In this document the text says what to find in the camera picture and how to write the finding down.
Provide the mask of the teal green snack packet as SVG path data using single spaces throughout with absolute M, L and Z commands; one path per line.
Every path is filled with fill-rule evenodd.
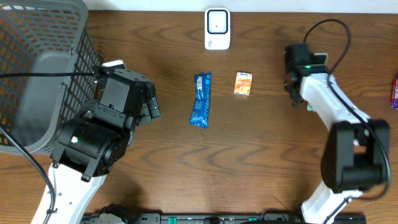
M 313 106 L 311 104 L 307 105 L 307 110 L 308 111 L 312 111 L 312 112 L 316 112 L 316 110 L 313 108 Z

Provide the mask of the red purple snack packet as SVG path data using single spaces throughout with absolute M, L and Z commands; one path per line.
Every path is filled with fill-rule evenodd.
M 398 109 L 398 75 L 396 75 L 392 82 L 391 107 Z

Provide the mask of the blue Oreo cookie pack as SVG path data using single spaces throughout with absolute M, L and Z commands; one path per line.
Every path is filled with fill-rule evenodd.
M 211 76 L 211 72 L 194 75 L 196 98 L 190 124 L 205 129 L 210 115 Z

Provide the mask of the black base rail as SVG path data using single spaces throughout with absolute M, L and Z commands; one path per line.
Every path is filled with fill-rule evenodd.
M 252 214 L 165 214 L 136 213 L 126 207 L 111 204 L 103 207 L 100 212 L 85 215 L 80 221 L 83 224 L 238 224 L 238 223 L 297 223 L 304 224 L 305 220 L 298 213 L 284 213 L 270 208 L 263 212 Z

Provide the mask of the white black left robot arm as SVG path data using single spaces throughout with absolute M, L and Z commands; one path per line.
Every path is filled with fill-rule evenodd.
M 50 155 L 49 179 L 33 223 L 79 223 L 112 166 L 133 142 L 135 127 L 160 115 L 155 85 L 144 75 L 104 68 L 101 99 L 84 102 L 76 116 L 63 123 Z

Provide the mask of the grey plastic mesh basket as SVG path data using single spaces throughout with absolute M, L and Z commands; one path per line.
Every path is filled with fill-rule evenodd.
M 57 128 L 96 93 L 87 18 L 83 1 L 1 2 L 1 124 L 31 154 L 50 154 Z

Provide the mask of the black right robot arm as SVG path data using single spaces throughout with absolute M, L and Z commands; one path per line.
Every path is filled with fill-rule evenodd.
M 307 223 L 333 223 L 336 215 L 375 185 L 391 183 L 390 128 L 371 119 L 344 94 L 324 65 L 289 66 L 285 88 L 308 102 L 329 134 L 321 160 L 322 181 L 301 205 Z

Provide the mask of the small orange snack box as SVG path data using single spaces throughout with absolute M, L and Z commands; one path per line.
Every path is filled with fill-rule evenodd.
M 252 85 L 252 74 L 237 72 L 234 83 L 234 94 L 249 96 Z

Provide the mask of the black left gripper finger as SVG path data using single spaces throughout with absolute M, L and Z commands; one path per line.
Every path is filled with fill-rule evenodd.
M 151 100 L 155 98 L 155 85 L 152 82 L 146 84 L 146 99 Z
M 160 117 L 160 108 L 156 97 L 144 103 L 138 116 L 138 125 L 150 123 Z

